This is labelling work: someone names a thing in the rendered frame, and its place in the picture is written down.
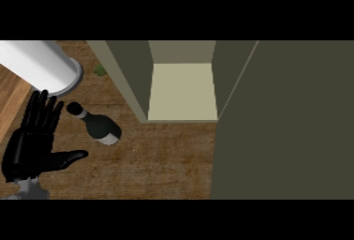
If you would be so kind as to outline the dark olive cabinet door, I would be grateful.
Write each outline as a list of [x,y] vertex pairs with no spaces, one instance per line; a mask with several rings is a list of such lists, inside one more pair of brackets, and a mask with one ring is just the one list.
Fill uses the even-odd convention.
[[354,199],[354,41],[262,41],[216,127],[214,199]]

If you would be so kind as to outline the white cylindrical container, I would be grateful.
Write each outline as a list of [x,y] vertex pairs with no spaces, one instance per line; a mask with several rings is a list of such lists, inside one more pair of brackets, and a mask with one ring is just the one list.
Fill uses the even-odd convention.
[[26,80],[34,90],[58,98],[82,82],[83,66],[54,40],[0,40],[0,64]]

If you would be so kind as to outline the dark green wine bottle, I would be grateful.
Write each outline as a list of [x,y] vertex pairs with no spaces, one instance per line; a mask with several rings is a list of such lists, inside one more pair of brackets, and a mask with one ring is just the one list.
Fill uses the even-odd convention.
[[114,120],[102,115],[92,114],[77,102],[71,102],[67,111],[86,124],[86,129],[92,138],[105,145],[114,145],[123,136],[123,129]]

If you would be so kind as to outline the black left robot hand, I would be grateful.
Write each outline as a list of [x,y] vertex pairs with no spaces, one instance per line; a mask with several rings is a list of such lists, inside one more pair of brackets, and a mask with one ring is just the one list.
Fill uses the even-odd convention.
[[65,170],[89,157],[86,150],[54,152],[57,126],[64,102],[49,91],[34,91],[21,127],[14,131],[2,162],[6,182],[34,179],[42,173]]

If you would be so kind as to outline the olive green cabinet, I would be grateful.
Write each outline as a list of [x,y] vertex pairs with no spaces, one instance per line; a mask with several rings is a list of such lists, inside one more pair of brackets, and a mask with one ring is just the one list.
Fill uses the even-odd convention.
[[214,123],[259,42],[92,40],[89,46],[144,123]]

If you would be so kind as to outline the light wooden board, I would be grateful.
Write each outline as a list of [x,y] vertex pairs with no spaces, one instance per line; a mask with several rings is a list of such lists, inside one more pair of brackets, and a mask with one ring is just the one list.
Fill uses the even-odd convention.
[[0,65],[0,142],[27,98],[32,85]]

